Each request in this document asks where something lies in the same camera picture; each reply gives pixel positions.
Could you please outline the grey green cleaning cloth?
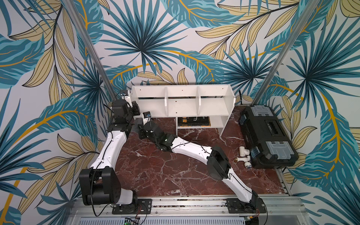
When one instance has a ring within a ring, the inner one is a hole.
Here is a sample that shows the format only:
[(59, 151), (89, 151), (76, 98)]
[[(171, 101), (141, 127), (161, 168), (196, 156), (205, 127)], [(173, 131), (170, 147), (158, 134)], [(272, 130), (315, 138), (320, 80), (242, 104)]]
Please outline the grey green cleaning cloth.
[(141, 140), (147, 138), (147, 132), (143, 127), (143, 120), (141, 118), (133, 121), (131, 132), (136, 133)]

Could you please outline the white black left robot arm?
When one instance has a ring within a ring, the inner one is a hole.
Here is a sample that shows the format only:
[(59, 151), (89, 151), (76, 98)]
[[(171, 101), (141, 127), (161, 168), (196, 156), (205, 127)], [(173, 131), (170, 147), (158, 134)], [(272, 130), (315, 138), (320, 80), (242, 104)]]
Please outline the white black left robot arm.
[(79, 182), (84, 205), (131, 205), (137, 203), (134, 190), (124, 189), (114, 171), (119, 154), (127, 142), (139, 107), (130, 97), (115, 100), (111, 106), (111, 124), (103, 149), (88, 169), (82, 169)]

